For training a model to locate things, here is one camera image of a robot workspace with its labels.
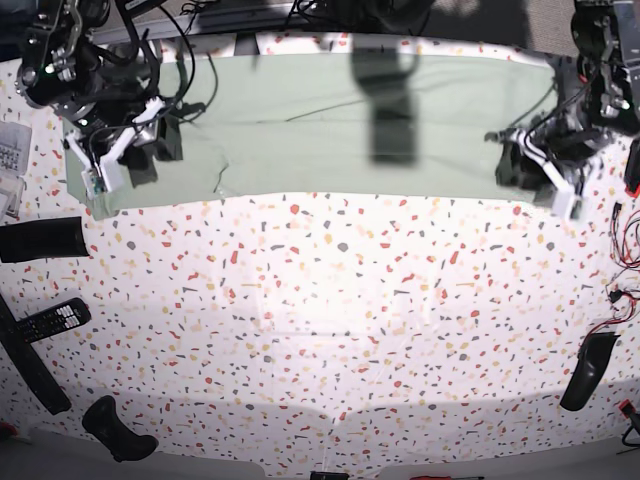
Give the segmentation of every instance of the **gray floor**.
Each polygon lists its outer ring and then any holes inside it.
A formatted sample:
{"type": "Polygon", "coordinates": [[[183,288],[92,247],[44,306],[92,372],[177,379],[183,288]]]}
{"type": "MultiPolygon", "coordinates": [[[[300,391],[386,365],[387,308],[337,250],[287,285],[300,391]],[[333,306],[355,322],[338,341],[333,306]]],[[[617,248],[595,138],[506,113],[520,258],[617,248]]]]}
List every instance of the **gray floor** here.
{"type": "MultiPolygon", "coordinates": [[[[168,0],[179,15],[186,0],[168,0]]],[[[291,0],[220,0],[218,8],[289,3],[291,0]]],[[[573,0],[436,0],[425,36],[516,45],[560,55],[577,54],[570,32],[573,0]]],[[[140,21],[164,18],[155,10],[140,21]]],[[[115,8],[105,29],[120,26],[115,8]]]]}
{"type": "MultiPolygon", "coordinates": [[[[154,453],[140,462],[116,463],[99,443],[35,429],[30,433],[32,445],[8,441],[0,446],[0,480],[268,480],[249,462],[154,453]]],[[[387,467],[378,479],[484,475],[487,480],[636,480],[640,452],[616,455],[620,450],[620,440],[612,438],[529,455],[387,467]]]]}

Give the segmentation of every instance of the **white plastic part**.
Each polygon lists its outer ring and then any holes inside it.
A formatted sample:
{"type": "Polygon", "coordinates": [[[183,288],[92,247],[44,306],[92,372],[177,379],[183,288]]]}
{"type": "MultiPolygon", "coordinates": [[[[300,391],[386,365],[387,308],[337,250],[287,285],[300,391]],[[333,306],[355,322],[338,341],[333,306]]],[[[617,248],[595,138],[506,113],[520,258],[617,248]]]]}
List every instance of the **white plastic part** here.
{"type": "Polygon", "coordinates": [[[78,140],[80,140],[80,138],[80,132],[78,130],[74,130],[65,137],[65,140],[69,144],[69,148],[71,148],[71,151],[76,154],[76,156],[82,163],[82,166],[84,167],[82,169],[82,172],[80,172],[80,176],[82,177],[84,188],[87,191],[87,198],[89,200],[93,200],[95,198],[95,187],[93,185],[93,175],[91,174],[93,168],[91,166],[91,160],[89,160],[87,154],[84,153],[84,150],[82,150],[82,148],[78,144],[78,140]]]}
{"type": "Polygon", "coordinates": [[[4,218],[4,214],[7,212],[7,208],[9,208],[10,203],[11,198],[9,195],[0,192],[0,220],[4,218]]]}
{"type": "Polygon", "coordinates": [[[13,218],[18,217],[24,185],[25,182],[22,177],[0,172],[0,194],[6,195],[9,198],[6,215],[13,218]]]}
{"type": "Polygon", "coordinates": [[[509,140],[516,143],[527,157],[540,165],[545,175],[556,187],[551,213],[564,220],[570,220],[581,203],[580,196],[576,195],[575,186],[567,182],[556,166],[547,160],[547,155],[531,142],[531,138],[527,136],[525,130],[514,130],[509,140]]]}
{"type": "MultiPolygon", "coordinates": [[[[133,119],[133,123],[144,123],[153,120],[164,106],[165,103],[162,100],[157,97],[152,98],[147,102],[144,112],[133,119]]],[[[135,128],[125,128],[111,149],[100,157],[100,173],[108,192],[113,192],[124,184],[124,177],[118,160],[124,155],[125,150],[131,146],[137,136],[135,128]]]]}

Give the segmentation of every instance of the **cable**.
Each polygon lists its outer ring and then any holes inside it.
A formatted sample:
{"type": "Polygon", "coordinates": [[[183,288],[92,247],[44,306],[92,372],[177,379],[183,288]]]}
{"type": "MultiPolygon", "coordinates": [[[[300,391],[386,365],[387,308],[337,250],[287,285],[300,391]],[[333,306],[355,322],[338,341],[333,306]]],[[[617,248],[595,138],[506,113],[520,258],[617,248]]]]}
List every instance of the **cable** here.
{"type": "Polygon", "coordinates": [[[151,120],[147,120],[146,122],[142,122],[142,123],[133,123],[133,122],[131,122],[131,123],[128,123],[128,124],[123,124],[123,125],[113,125],[113,126],[108,126],[108,127],[101,127],[101,128],[98,128],[98,129],[94,130],[91,133],[91,135],[89,136],[89,140],[87,142],[87,152],[89,153],[89,158],[93,161],[94,164],[97,163],[97,159],[96,159],[96,156],[95,156],[95,153],[94,153],[94,150],[93,150],[93,143],[94,143],[96,135],[98,133],[112,131],[112,130],[119,130],[119,129],[122,129],[122,128],[129,128],[129,127],[133,127],[133,128],[138,129],[138,128],[150,125],[151,123],[156,122],[157,120],[162,119],[178,103],[180,103],[182,101],[184,96],[187,94],[187,92],[191,88],[191,85],[193,84],[193,80],[194,80],[195,74],[196,74],[196,57],[195,57],[195,54],[193,53],[193,48],[191,47],[191,44],[189,43],[189,39],[187,38],[187,35],[182,30],[182,28],[180,28],[180,25],[178,25],[178,22],[176,22],[175,18],[173,18],[173,16],[162,5],[159,5],[158,8],[162,11],[162,13],[164,13],[166,15],[166,17],[176,27],[176,30],[178,30],[178,32],[180,33],[180,36],[182,37],[182,40],[184,41],[184,43],[185,43],[185,45],[187,47],[187,50],[189,51],[189,56],[191,57],[191,76],[189,78],[189,82],[187,83],[186,88],[182,92],[180,91],[180,88],[179,88],[178,92],[176,93],[176,95],[174,97],[172,97],[171,99],[169,99],[169,101],[167,102],[167,105],[165,106],[164,111],[158,113],[158,115],[156,115],[151,120]]]}
{"type": "Polygon", "coordinates": [[[196,17],[201,13],[204,13],[213,5],[218,5],[220,0],[188,0],[187,2],[182,4],[180,9],[180,15],[191,15],[191,20],[189,20],[189,25],[185,29],[184,33],[186,35],[191,31],[191,27],[193,26],[193,22],[196,17]]]}
{"type": "Polygon", "coordinates": [[[427,12],[427,15],[424,18],[424,21],[422,22],[422,25],[420,26],[420,30],[418,30],[418,33],[416,34],[416,37],[421,37],[424,34],[424,31],[427,29],[427,24],[429,23],[429,19],[431,18],[431,8],[429,8],[429,11],[427,12]]]}
{"type": "Polygon", "coordinates": [[[620,211],[622,210],[622,205],[620,203],[616,203],[613,207],[613,212],[611,214],[611,222],[610,222],[610,234],[611,234],[611,258],[615,262],[616,265],[622,268],[622,270],[616,273],[611,281],[605,285],[604,290],[607,295],[607,299],[611,303],[611,307],[619,312],[620,310],[615,307],[615,303],[618,302],[621,298],[626,298],[629,300],[629,308],[627,312],[621,316],[613,315],[613,317],[609,320],[601,322],[600,324],[593,327],[589,333],[585,336],[585,340],[594,333],[600,331],[602,328],[610,325],[620,325],[622,323],[627,323],[633,320],[640,312],[637,309],[638,302],[640,302],[640,290],[638,289],[629,289],[629,288],[617,288],[616,290],[609,290],[609,287],[626,271],[640,271],[640,248],[635,255],[632,255],[631,248],[629,244],[631,244],[632,238],[634,242],[634,246],[638,247],[638,239],[640,238],[640,210],[634,211],[624,226],[622,230],[622,238],[618,235],[618,228],[620,224],[620,211]]]}
{"type": "Polygon", "coordinates": [[[317,20],[318,22],[324,22],[325,24],[327,23],[333,24],[335,27],[342,29],[343,31],[353,31],[356,29],[354,25],[345,25],[333,18],[320,17],[318,15],[312,15],[310,13],[307,13],[307,10],[309,10],[311,7],[318,5],[318,0],[309,0],[304,5],[302,5],[303,1],[304,0],[293,0],[293,4],[291,5],[289,14],[287,15],[287,18],[285,19],[284,24],[282,25],[282,29],[281,29],[282,31],[286,30],[289,27],[289,24],[291,23],[291,18],[293,18],[294,15],[299,15],[300,17],[305,19],[307,23],[311,25],[314,25],[316,23],[314,22],[314,20],[317,20]]]}
{"type": "Polygon", "coordinates": [[[640,443],[629,443],[629,442],[627,442],[627,438],[629,437],[629,434],[631,432],[633,432],[633,430],[634,430],[633,425],[630,426],[629,428],[627,428],[627,431],[624,432],[624,435],[622,435],[622,444],[625,447],[640,448],[640,443]]]}
{"type": "Polygon", "coordinates": [[[529,128],[529,130],[527,130],[526,139],[528,140],[529,138],[531,138],[531,135],[536,130],[538,130],[541,126],[543,126],[552,118],[558,116],[565,108],[567,108],[568,106],[576,102],[582,95],[584,95],[587,92],[587,90],[591,88],[591,85],[597,78],[598,75],[596,72],[597,72],[597,66],[596,66],[596,69],[594,70],[594,73],[591,75],[591,78],[580,88],[580,90],[578,90],[571,97],[564,100],[562,103],[558,104],[556,108],[551,110],[551,112],[545,115],[542,119],[538,120],[531,128],[529,128]]]}
{"type": "Polygon", "coordinates": [[[193,124],[198,118],[204,115],[204,113],[211,106],[211,104],[216,98],[216,95],[218,94],[218,88],[220,86],[220,78],[218,77],[218,71],[216,70],[216,65],[215,63],[213,63],[213,59],[211,58],[211,55],[208,53],[207,53],[207,60],[209,61],[209,65],[211,66],[211,71],[213,72],[213,78],[216,83],[215,87],[213,88],[213,93],[211,94],[211,97],[209,98],[209,100],[207,100],[207,103],[205,103],[204,106],[200,109],[200,111],[192,112],[192,113],[196,113],[195,116],[191,118],[176,116],[176,118],[178,118],[178,120],[180,121],[180,124],[183,124],[183,123],[193,124]]]}

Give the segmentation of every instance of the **speckled tablecloth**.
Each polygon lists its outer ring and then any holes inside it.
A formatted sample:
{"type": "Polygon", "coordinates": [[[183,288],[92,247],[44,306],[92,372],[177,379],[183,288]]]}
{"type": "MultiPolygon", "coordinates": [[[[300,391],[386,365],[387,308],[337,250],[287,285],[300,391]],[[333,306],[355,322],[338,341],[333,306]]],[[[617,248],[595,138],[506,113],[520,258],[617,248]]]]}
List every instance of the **speckled tablecloth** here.
{"type": "MultiPolygon", "coordinates": [[[[274,34],[259,44],[266,54],[319,53],[350,48],[351,38],[274,34]]],[[[393,42],[416,54],[529,58],[393,42]]],[[[164,452],[254,461],[268,475],[373,477],[387,465],[623,431],[616,405],[639,399],[635,322],[618,328],[587,407],[558,403],[581,338],[609,315],[609,217],[616,200],[623,218],[631,211],[621,180],[628,142],[602,152],[576,223],[520,203],[329,193],[95,222],[65,191],[59,119],[16,98],[16,69],[0,65],[0,115],[33,128],[20,220],[81,215],[91,257],[2,265],[0,290],[18,317],[76,295],[94,317],[35,345],[73,403],[56,417],[0,352],[0,413],[23,433],[37,425],[86,438],[83,412],[111,393],[125,423],[164,452]]]]}

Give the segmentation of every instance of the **black handle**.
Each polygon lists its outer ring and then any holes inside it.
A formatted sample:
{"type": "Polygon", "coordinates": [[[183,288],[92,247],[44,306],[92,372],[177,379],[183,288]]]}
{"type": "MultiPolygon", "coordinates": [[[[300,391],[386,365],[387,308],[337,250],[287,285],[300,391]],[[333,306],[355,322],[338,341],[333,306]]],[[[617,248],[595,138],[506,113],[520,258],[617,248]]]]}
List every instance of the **black handle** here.
{"type": "Polygon", "coordinates": [[[627,186],[627,193],[633,198],[638,198],[640,195],[640,140],[634,140],[629,147],[624,183],[627,186]]]}
{"type": "Polygon", "coordinates": [[[158,446],[155,437],[136,435],[120,421],[116,401],[110,395],[89,407],[82,417],[82,426],[109,449],[116,462],[142,460],[158,446]]]}
{"type": "Polygon", "coordinates": [[[0,227],[0,259],[4,263],[38,258],[87,257],[80,217],[36,220],[0,227]]]}
{"type": "Polygon", "coordinates": [[[594,333],[585,339],[578,353],[578,365],[560,401],[562,408],[577,412],[587,404],[607,370],[617,339],[614,333],[594,333]]]}

